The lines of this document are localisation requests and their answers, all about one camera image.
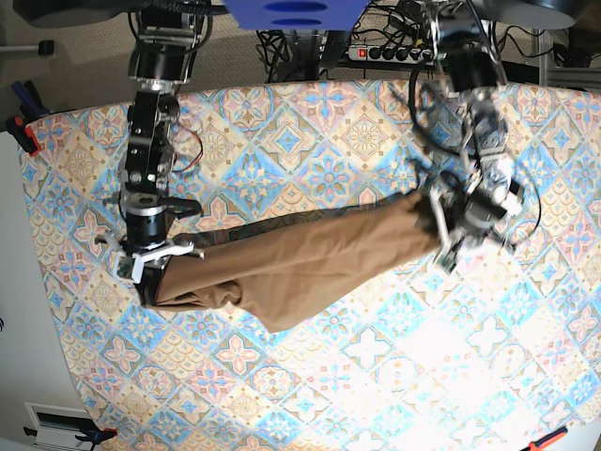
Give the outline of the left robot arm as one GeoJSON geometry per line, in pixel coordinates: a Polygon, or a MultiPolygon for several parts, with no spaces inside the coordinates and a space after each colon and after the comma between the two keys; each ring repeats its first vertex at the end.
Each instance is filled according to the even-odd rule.
{"type": "Polygon", "coordinates": [[[429,54],[411,71],[408,109],[414,131],[429,150],[456,158],[461,173],[438,163],[414,164],[419,191],[436,219],[440,249],[436,264],[445,272],[487,242],[514,252],[518,241],[497,225],[524,208],[526,185],[514,170],[517,162],[506,149],[508,125],[498,112],[494,91],[506,75],[496,46],[471,1],[427,1],[421,8],[431,42],[429,54]],[[455,101],[460,141],[449,147],[418,119],[418,77],[427,66],[439,71],[447,96],[455,101]]]}

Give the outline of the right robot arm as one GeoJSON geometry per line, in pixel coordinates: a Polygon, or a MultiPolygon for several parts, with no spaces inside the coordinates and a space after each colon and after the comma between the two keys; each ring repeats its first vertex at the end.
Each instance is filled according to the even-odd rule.
{"type": "Polygon", "coordinates": [[[202,214],[200,203],[169,192],[177,172],[174,128],[180,118],[177,92],[193,70],[196,53],[213,26],[209,1],[146,1],[128,13],[135,40],[129,76],[139,89],[127,114],[129,138],[118,168],[117,205],[126,225],[118,239],[106,232],[95,241],[115,256],[114,275],[135,287],[143,306],[154,303],[173,257],[200,257],[191,241],[171,239],[176,219],[202,214]]]}

